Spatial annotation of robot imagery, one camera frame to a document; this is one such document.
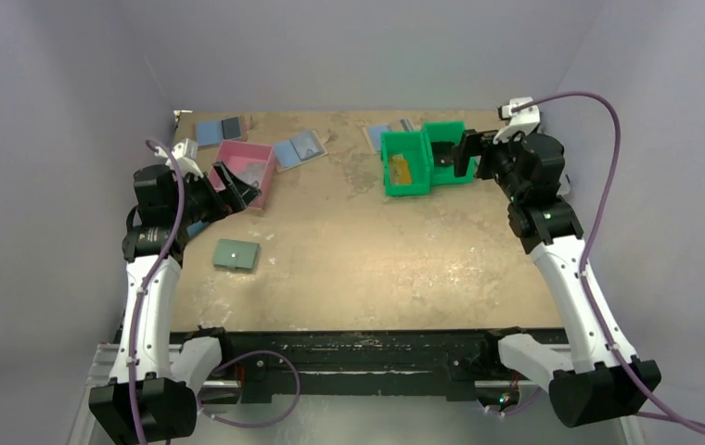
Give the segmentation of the left green bin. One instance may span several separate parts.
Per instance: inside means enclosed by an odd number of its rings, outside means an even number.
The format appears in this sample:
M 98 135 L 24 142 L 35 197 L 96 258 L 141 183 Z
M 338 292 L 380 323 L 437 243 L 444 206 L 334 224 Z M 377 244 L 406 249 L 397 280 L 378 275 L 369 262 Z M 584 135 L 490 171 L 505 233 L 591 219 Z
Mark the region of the left green bin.
M 424 196 L 429 193 L 428 141 L 422 132 L 383 133 L 381 158 L 387 197 Z

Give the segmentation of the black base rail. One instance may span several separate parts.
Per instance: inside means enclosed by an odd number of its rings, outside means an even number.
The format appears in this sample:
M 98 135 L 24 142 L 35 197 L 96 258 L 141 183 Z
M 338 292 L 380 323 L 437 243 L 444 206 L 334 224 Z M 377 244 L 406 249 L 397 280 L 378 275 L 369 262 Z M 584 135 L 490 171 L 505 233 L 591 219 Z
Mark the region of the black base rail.
M 241 357 L 210 380 L 236 381 L 244 403 L 269 403 L 275 395 L 491 398 L 527 377 L 495 356 L 496 329 L 257 331 L 198 327 L 172 332 L 171 345 L 214 337 L 223 362 Z

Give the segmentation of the blue card behind bin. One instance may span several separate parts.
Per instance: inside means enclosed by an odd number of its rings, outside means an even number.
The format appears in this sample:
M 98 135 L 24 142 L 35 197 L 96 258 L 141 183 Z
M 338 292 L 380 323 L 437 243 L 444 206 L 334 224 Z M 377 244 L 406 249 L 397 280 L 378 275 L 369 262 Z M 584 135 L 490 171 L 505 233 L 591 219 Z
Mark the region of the blue card behind bin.
M 386 124 L 366 126 L 363 128 L 363 134 L 373 152 L 380 154 L 383 134 L 413 132 L 415 129 L 416 126 L 410 119 L 399 119 Z

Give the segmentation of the dark blue card holder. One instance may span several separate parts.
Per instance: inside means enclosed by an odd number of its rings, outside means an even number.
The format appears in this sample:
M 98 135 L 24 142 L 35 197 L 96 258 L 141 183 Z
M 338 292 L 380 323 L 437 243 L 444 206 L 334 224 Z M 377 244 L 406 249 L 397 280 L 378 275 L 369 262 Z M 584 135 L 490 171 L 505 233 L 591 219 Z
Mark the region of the dark blue card holder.
M 199 235 L 210 224 L 208 222 L 195 222 L 186 228 L 187 235 L 190 239 Z

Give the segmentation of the green card holder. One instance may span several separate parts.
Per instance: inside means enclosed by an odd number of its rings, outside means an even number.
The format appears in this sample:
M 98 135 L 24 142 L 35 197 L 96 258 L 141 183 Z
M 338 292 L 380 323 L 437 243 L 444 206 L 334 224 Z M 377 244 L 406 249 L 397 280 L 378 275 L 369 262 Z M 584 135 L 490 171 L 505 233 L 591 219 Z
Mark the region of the green card holder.
M 213 252 L 211 264 L 215 268 L 250 273 L 257 266 L 260 250 L 260 244 L 256 242 L 221 239 Z

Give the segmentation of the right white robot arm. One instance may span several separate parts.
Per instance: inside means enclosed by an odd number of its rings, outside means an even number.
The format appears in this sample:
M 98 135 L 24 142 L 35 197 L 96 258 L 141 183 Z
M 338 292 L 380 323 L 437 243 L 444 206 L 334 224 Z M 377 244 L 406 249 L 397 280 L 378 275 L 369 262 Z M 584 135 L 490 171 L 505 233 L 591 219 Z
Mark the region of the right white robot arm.
M 509 200 L 509 226 L 544 278 L 570 346 L 564 356 L 513 327 L 488 332 L 482 370 L 512 370 L 544 390 L 568 427 L 637 414 L 661 381 L 658 365 L 643 361 L 617 329 L 588 262 L 588 239 L 571 205 L 559 195 L 564 146 L 541 133 L 518 132 L 498 143 L 492 132 L 465 130 L 458 141 L 429 145 L 437 165 L 459 176 L 474 158 L 477 177 L 494 180 Z

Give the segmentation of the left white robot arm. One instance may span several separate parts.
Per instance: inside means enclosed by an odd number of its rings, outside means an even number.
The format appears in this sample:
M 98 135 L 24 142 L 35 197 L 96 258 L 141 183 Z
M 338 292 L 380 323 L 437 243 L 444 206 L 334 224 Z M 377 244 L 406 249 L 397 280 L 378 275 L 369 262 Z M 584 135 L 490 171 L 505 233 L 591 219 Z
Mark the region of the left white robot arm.
M 236 354 L 224 346 L 222 328 L 200 329 L 177 355 L 170 353 L 188 227 L 241 212 L 261 194 L 222 162 L 213 169 L 222 190 L 204 173 L 177 175 L 168 165 L 134 174 L 137 204 L 122 241 L 128 287 L 121 342 L 107 384 L 89 393 L 90 412 L 115 444 L 190 436 L 205 378 L 223 379 L 235 370 Z

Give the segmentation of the right green bin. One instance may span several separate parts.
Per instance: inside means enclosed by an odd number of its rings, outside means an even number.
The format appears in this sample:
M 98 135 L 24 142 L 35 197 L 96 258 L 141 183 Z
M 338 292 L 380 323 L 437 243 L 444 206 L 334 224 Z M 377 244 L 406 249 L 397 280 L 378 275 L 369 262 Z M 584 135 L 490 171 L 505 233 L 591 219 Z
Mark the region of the right green bin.
M 466 176 L 455 177 L 454 167 L 435 168 L 431 155 L 431 142 L 449 141 L 458 144 L 465 130 L 466 126 L 462 121 L 425 122 L 422 125 L 422 133 L 426 135 L 429 141 L 429 166 L 432 186 L 468 184 L 473 181 L 477 169 L 475 158 L 472 158 L 469 162 Z

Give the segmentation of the pink open box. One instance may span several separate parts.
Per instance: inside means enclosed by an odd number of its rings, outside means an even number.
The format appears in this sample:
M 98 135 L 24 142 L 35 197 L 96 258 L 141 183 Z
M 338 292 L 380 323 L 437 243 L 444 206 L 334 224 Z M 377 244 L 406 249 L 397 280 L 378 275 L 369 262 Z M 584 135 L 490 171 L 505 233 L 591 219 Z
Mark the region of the pink open box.
M 250 209 L 264 211 L 269 188 L 276 172 L 276 154 L 273 147 L 224 140 L 219 146 L 214 161 L 223 162 L 238 179 L 259 188 L 261 194 L 250 204 Z

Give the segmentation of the yellow item in bin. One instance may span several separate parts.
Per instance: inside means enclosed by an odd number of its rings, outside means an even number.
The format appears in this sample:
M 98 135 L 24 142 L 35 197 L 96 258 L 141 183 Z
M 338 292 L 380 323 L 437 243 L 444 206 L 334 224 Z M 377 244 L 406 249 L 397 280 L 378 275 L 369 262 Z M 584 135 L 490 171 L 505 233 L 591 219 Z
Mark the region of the yellow item in bin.
M 402 155 L 389 156 L 391 185 L 410 185 L 413 183 L 408 160 Z

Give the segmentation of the green bin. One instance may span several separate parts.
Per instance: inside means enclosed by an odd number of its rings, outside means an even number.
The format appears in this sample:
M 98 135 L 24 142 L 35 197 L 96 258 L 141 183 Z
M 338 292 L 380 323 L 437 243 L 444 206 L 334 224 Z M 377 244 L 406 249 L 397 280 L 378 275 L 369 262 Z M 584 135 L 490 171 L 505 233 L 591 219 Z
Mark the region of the green bin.
M 422 125 L 422 133 L 426 135 L 429 141 L 429 166 L 432 186 L 468 184 L 473 181 L 477 169 L 475 158 L 472 158 L 469 162 L 466 176 L 455 177 L 454 167 L 435 168 L 431 155 L 431 142 L 449 141 L 458 144 L 465 130 L 466 126 L 462 121 L 425 122 Z
M 422 132 L 383 133 L 381 158 L 387 197 L 424 196 L 429 193 L 428 141 Z

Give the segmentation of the cards in pink box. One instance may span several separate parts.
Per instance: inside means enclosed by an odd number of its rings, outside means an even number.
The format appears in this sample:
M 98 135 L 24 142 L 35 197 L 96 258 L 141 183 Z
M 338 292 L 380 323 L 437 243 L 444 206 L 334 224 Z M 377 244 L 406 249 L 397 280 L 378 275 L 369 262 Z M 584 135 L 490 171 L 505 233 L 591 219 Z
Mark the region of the cards in pink box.
M 229 170 L 244 183 L 260 187 L 263 184 L 267 163 L 258 161 L 237 162 L 230 164 Z

